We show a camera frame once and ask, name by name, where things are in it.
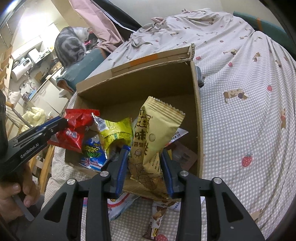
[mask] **metal bolt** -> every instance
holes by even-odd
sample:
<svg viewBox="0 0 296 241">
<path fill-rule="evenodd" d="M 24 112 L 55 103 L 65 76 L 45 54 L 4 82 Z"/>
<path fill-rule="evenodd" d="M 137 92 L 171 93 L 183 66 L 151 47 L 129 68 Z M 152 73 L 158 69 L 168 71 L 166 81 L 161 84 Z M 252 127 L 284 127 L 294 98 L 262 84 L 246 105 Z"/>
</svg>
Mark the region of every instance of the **metal bolt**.
<svg viewBox="0 0 296 241">
<path fill-rule="evenodd" d="M 101 177 L 106 177 L 106 176 L 109 175 L 109 172 L 108 172 L 108 171 L 102 171 L 102 172 L 100 173 L 100 175 L 101 175 Z"/>
<path fill-rule="evenodd" d="M 217 184 L 220 184 L 220 183 L 222 183 L 222 180 L 221 180 L 221 178 L 215 177 L 214 182 Z"/>
<path fill-rule="evenodd" d="M 71 178 L 67 181 L 68 185 L 73 185 L 75 183 L 75 179 Z"/>
<path fill-rule="evenodd" d="M 188 174 L 189 174 L 188 171 L 184 171 L 184 170 L 180 171 L 180 175 L 183 176 L 183 177 L 187 177 Z"/>
</svg>

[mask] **teal headboard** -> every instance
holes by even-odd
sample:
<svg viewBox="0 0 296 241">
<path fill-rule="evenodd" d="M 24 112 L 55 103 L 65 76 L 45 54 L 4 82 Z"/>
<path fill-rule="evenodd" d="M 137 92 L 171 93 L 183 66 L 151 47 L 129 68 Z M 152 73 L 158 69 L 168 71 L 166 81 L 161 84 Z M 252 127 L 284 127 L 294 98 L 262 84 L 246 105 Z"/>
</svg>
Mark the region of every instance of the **teal headboard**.
<svg viewBox="0 0 296 241">
<path fill-rule="evenodd" d="M 281 27 L 241 12 L 234 11 L 233 15 L 248 22 L 253 27 L 253 29 L 261 31 L 271 37 L 271 39 L 283 46 L 293 57 L 296 56 L 296 48 L 293 46 L 292 40 Z"/>
</svg>

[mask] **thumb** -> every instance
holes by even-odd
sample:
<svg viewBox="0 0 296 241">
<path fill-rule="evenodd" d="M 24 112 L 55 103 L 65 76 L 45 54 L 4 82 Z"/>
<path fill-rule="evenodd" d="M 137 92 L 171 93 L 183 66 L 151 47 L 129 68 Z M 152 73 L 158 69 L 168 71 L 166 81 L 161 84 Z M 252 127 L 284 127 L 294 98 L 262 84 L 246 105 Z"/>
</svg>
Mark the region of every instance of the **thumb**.
<svg viewBox="0 0 296 241">
<path fill-rule="evenodd" d="M 0 199 L 4 200 L 18 194 L 21 187 L 18 183 L 0 183 Z"/>
</svg>

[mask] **blue snack bag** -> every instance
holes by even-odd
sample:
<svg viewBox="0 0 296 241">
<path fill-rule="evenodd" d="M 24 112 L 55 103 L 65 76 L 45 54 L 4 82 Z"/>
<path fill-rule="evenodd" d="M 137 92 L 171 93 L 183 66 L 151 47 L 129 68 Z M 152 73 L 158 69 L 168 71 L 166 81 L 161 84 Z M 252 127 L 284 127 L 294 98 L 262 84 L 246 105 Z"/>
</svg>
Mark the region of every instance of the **blue snack bag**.
<svg viewBox="0 0 296 241">
<path fill-rule="evenodd" d="M 83 158 L 80 164 L 88 169 L 101 172 L 101 168 L 107 161 L 107 155 L 104 151 L 99 136 L 88 139 L 82 148 Z"/>
</svg>

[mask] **cat's head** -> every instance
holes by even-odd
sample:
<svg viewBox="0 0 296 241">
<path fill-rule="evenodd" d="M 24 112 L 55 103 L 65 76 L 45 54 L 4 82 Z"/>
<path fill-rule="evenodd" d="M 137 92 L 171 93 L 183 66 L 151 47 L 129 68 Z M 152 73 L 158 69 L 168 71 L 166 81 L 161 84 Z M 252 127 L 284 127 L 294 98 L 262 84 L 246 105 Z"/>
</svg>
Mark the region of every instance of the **cat's head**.
<svg viewBox="0 0 296 241">
<path fill-rule="evenodd" d="M 76 33 L 79 40 L 84 43 L 86 40 L 88 40 L 89 32 L 92 31 L 92 28 L 76 27 L 73 28 L 73 30 Z"/>
</svg>

